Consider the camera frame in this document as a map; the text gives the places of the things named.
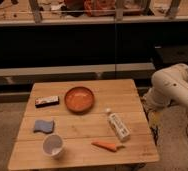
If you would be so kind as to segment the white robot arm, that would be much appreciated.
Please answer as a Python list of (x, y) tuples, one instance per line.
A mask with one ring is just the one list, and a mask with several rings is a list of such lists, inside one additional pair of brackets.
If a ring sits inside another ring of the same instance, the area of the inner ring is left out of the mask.
[(188, 65), (179, 63), (156, 71), (151, 77), (152, 87), (144, 95), (148, 108), (167, 107), (171, 100), (188, 109)]

